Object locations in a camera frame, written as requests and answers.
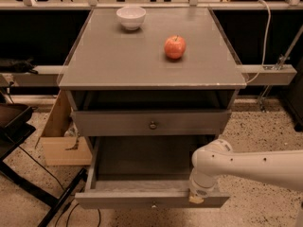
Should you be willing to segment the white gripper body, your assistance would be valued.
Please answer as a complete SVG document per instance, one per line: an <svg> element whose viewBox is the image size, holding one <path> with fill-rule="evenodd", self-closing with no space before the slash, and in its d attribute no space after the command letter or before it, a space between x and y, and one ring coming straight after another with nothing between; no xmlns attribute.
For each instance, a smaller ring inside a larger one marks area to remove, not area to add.
<svg viewBox="0 0 303 227"><path fill-rule="evenodd" d="M210 177L196 168L193 168L189 175L189 189L194 197L207 197L217 184L214 177Z"/></svg>

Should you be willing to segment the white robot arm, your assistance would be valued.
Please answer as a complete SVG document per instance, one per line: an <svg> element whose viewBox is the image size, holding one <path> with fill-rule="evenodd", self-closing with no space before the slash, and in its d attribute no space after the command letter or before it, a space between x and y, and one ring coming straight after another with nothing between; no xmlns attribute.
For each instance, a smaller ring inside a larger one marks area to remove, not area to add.
<svg viewBox="0 0 303 227"><path fill-rule="evenodd" d="M303 150L235 152L217 139L196 149L191 163L188 201L194 204L223 195L217 181L222 175L303 191Z"/></svg>

